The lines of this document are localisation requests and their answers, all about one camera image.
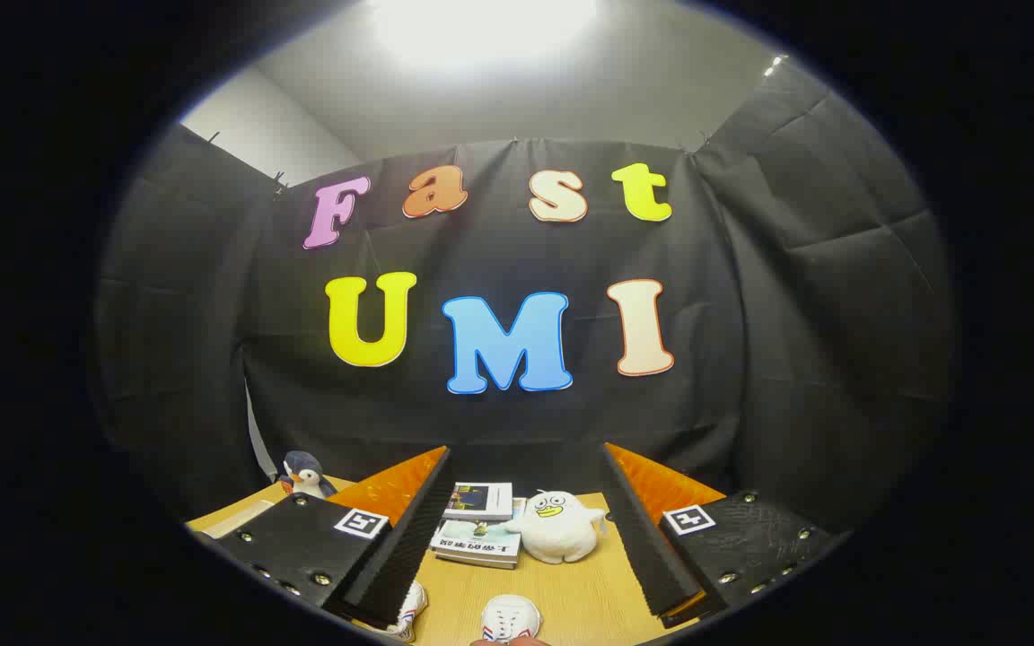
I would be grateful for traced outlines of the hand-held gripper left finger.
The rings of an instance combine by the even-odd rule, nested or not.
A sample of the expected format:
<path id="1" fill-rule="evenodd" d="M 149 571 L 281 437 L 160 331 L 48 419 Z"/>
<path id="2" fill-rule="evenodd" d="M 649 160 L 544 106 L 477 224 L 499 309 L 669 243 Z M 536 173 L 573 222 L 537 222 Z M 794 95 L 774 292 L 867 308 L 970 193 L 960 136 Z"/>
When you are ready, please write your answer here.
<path id="1" fill-rule="evenodd" d="M 304 608 L 386 628 L 399 618 L 454 488 L 435 447 L 320 499 L 291 493 L 217 539 L 239 568 Z"/>

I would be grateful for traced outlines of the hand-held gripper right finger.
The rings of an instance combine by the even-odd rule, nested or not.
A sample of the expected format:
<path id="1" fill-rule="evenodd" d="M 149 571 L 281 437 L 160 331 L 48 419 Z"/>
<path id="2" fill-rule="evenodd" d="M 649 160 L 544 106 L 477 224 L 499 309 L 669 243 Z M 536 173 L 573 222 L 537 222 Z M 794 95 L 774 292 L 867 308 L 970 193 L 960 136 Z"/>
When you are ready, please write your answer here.
<path id="1" fill-rule="evenodd" d="M 610 442 L 602 455 L 612 522 L 665 628 L 767 596 L 846 539 L 755 488 L 722 493 Z"/>

